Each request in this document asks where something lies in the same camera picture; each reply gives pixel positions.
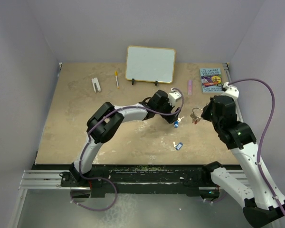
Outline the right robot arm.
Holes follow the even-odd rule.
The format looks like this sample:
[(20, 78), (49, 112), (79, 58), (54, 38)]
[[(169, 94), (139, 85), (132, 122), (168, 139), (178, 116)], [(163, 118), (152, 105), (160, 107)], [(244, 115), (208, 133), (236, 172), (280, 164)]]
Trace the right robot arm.
[(219, 139), (235, 156), (249, 186), (234, 178), (217, 161), (203, 167), (202, 182), (222, 187), (241, 206), (254, 228), (285, 217), (285, 196), (275, 185), (262, 158), (257, 157), (259, 146), (252, 129), (237, 120), (234, 99), (226, 95), (210, 98), (201, 117), (212, 123)]

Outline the metal keyring with keys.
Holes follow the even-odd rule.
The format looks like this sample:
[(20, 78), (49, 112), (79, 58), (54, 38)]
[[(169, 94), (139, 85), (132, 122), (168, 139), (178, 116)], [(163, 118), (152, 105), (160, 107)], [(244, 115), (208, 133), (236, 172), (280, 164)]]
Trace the metal keyring with keys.
[(203, 119), (203, 118), (200, 116), (200, 114), (202, 114), (202, 112), (203, 112), (203, 109), (198, 108), (198, 107), (194, 107), (194, 108), (192, 109), (192, 113), (190, 114), (190, 117), (191, 117), (191, 119), (192, 119), (192, 123), (193, 123), (193, 121), (194, 121), (195, 119), (200, 119), (200, 120)]

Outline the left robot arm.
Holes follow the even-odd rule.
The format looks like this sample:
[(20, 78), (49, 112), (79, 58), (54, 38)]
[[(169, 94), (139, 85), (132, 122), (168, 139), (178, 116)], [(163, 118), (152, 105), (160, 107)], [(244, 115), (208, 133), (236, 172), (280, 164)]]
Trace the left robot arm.
[(70, 168), (72, 182), (77, 186), (84, 186), (88, 182), (96, 155), (113, 138), (121, 124), (145, 121), (156, 114), (172, 124), (178, 120), (183, 105), (183, 93), (177, 88), (172, 88), (170, 93), (158, 90), (152, 97), (128, 106), (105, 102), (87, 121), (85, 145)]

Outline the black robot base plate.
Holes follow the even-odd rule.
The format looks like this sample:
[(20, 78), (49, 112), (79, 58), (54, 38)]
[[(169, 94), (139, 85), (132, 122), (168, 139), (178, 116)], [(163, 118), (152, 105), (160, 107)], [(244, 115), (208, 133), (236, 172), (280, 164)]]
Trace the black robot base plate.
[(220, 188), (201, 165), (94, 165), (80, 175), (73, 166), (63, 171), (61, 186), (72, 195), (103, 198), (106, 194), (183, 194), (216, 200)]

